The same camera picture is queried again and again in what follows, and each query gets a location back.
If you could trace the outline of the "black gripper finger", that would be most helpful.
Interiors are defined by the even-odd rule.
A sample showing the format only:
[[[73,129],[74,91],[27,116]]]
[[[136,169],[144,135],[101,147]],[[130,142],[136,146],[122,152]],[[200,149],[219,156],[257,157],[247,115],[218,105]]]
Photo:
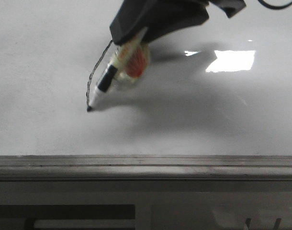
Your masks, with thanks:
[[[125,0],[110,24],[112,40],[122,45],[144,28],[148,28],[143,41],[152,42],[160,37],[160,1]]]

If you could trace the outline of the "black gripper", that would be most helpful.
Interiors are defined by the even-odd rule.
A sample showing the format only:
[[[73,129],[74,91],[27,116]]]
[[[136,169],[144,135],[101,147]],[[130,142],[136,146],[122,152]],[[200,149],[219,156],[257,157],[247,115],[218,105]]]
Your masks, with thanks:
[[[246,7],[243,0],[209,0],[228,18]],[[203,24],[209,19],[207,0],[147,0],[139,22],[147,28],[143,41],[150,43],[176,30]]]

